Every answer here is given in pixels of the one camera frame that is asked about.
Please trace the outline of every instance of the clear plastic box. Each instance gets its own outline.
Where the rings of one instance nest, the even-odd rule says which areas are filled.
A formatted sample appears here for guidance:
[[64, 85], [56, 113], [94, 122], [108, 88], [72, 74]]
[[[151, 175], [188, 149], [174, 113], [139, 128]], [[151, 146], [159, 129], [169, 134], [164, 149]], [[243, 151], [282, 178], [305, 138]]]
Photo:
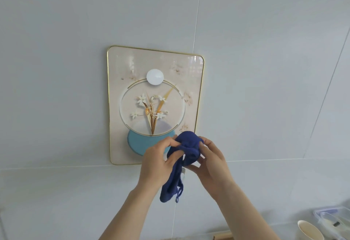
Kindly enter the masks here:
[[350, 210], [343, 206], [314, 211], [321, 232], [328, 238], [350, 240]]

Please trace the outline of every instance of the left hand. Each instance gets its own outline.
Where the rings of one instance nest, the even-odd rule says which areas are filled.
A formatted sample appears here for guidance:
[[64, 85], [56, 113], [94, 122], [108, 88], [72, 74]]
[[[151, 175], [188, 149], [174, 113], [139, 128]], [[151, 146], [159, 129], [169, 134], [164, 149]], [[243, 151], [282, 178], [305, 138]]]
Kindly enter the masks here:
[[146, 150], [142, 159], [138, 186], [146, 186], [158, 191], [160, 187], [168, 181], [174, 164], [184, 155], [184, 152], [179, 150], [164, 161], [163, 154], [165, 148], [168, 146], [176, 147], [180, 145], [179, 142], [175, 141], [176, 137], [177, 135], [173, 138], [166, 137]]

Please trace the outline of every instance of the grey wall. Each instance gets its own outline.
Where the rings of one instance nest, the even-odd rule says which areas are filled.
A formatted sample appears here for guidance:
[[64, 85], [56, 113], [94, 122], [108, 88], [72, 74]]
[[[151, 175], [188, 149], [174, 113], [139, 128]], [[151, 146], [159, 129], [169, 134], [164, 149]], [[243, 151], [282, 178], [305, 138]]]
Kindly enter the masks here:
[[[139, 166], [109, 161], [113, 44], [204, 56], [197, 133], [270, 224], [346, 204], [349, 27], [350, 0], [0, 0], [9, 239], [97, 239], [136, 184]], [[156, 198], [142, 239], [226, 228], [187, 172], [176, 210]]]

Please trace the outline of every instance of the blue cloth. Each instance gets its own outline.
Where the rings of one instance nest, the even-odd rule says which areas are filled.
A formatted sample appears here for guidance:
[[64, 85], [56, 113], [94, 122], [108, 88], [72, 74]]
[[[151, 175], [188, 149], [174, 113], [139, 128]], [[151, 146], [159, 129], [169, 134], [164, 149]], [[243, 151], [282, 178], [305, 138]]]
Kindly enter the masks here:
[[171, 172], [168, 181], [162, 187], [160, 193], [161, 202], [167, 202], [175, 194], [176, 202], [178, 202], [178, 198], [183, 191], [183, 184], [181, 181], [182, 167], [194, 163], [201, 155], [201, 152], [199, 151], [199, 142], [203, 142], [203, 140], [192, 131], [182, 132], [175, 140], [181, 144], [177, 147], [170, 147], [167, 158], [177, 150], [182, 150], [185, 153], [185, 158], [179, 158], [174, 164], [173, 171]]

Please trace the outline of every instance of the flower illustration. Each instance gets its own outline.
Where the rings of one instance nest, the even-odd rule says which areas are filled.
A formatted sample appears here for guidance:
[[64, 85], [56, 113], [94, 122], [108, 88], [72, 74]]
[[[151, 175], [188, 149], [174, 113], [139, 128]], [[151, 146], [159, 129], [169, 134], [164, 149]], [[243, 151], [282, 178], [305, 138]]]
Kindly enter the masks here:
[[134, 113], [131, 113], [130, 116], [132, 116], [132, 119], [134, 119], [135, 117], [139, 116], [139, 114], [137, 113], [137, 110]]
[[164, 101], [164, 102], [166, 102], [166, 100], [165, 100], [165, 98], [164, 98], [163, 96], [158, 95], [157, 97], [159, 98], [159, 101]]
[[157, 114], [155, 115], [155, 117], [157, 118], [157, 120], [158, 120], [158, 119], [162, 119], [162, 118], [165, 117], [165, 114], [164, 114], [163, 112], [160, 112], [160, 113], [157, 113]]
[[138, 104], [141, 105], [141, 106], [145, 106], [145, 105], [143, 104], [143, 103], [145, 103], [145, 101], [146, 101], [146, 96], [145, 96], [145, 94], [142, 94], [141, 96], [139, 96], [138, 99], [139, 99], [139, 100], [137, 101]]

